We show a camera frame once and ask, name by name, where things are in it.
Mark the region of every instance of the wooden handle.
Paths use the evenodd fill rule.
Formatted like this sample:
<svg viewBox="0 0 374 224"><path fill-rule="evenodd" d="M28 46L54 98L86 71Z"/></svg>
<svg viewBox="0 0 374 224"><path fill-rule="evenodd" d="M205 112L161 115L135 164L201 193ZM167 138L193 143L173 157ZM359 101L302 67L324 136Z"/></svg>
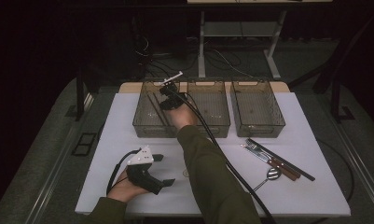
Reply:
<svg viewBox="0 0 374 224"><path fill-rule="evenodd" d="M300 178L300 173L298 173L297 171L295 171L294 169L292 169L291 167L287 166L286 164L284 164L283 162L277 160L276 158L271 158L276 164L278 164L279 166L283 167L285 170L287 170L289 173L291 173L292 175L296 176L297 178Z"/></svg>
<svg viewBox="0 0 374 224"><path fill-rule="evenodd" d="M283 166L281 166L277 162L270 160L268 161L268 164L271 165L272 167L279 168L282 171L283 175L290 178L291 180L296 181L298 179L295 175L290 173L288 170L284 169Z"/></svg>

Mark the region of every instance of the white tabletop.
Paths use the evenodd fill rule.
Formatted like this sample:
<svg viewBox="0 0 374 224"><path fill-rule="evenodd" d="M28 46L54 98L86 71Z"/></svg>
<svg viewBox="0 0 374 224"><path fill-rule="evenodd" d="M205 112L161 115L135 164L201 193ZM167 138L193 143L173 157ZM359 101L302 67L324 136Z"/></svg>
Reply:
<svg viewBox="0 0 374 224"><path fill-rule="evenodd" d="M347 204L339 185L329 169L312 129L294 93L275 93L282 110L285 127L277 138L255 138L298 168L314 176L311 181L302 176L292 181L282 175L268 181L256 194L275 217L339 217L349 216ZM175 138L138 138L132 126L139 93L119 93L115 96L99 145L80 194L76 212L88 214L100 197L105 196L108 180L115 165L129 151L150 145L152 153L163 154L161 162L154 162L149 173L159 180L175 178L174 184L159 195L146 194L128 204L130 216L199 216L187 177L182 148ZM228 95L231 125L228 138L218 138L229 161L252 188L266 178L270 167L242 149L245 138L239 138L233 122L233 111ZM257 211L264 216L257 205Z"/></svg>

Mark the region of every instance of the person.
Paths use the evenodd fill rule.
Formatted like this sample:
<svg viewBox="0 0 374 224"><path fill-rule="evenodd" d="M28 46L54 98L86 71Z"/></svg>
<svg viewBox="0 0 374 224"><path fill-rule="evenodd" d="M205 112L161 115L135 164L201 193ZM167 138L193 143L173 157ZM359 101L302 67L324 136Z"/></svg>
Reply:
<svg viewBox="0 0 374 224"><path fill-rule="evenodd" d="M185 104L167 111L176 127L177 140L184 150L184 160L196 203L206 224L260 223L251 195L226 165L223 152L196 127L198 119ZM147 193L134 186L123 171L107 197L99 199L83 224L123 223L127 202Z"/></svg>

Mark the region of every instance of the transparent storage container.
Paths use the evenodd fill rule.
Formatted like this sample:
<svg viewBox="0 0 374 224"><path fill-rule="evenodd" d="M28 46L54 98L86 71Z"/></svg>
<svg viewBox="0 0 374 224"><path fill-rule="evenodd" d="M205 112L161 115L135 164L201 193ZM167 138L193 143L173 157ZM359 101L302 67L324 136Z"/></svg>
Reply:
<svg viewBox="0 0 374 224"><path fill-rule="evenodd" d="M133 127L138 137L174 138L177 130L169 115L162 111L159 103L167 97L159 92L163 78L146 78L140 92Z"/></svg>
<svg viewBox="0 0 374 224"><path fill-rule="evenodd" d="M239 137L278 137L285 121L269 81L235 77L230 97Z"/></svg>
<svg viewBox="0 0 374 224"><path fill-rule="evenodd" d="M213 136L226 138L229 132L230 118L223 78L190 77L187 82L187 93L196 103ZM201 133L208 136L200 121L198 128Z"/></svg>

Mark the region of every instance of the hand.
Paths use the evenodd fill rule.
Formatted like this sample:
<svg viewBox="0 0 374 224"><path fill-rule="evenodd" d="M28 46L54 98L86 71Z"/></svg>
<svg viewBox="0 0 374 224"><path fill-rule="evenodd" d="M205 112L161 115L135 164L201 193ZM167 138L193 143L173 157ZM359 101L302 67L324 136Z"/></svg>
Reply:
<svg viewBox="0 0 374 224"><path fill-rule="evenodd" d="M133 185L133 183L128 179L126 174L126 169L120 174L117 180L117 184L111 188L110 192L107 195L107 198L115 199L124 203L128 203L134 197L148 193L146 189L142 189L138 186Z"/></svg>
<svg viewBox="0 0 374 224"><path fill-rule="evenodd" d="M186 104L182 104L173 110L166 110L166 112L172 118L173 125L178 131L184 126L198 124L198 118Z"/></svg>

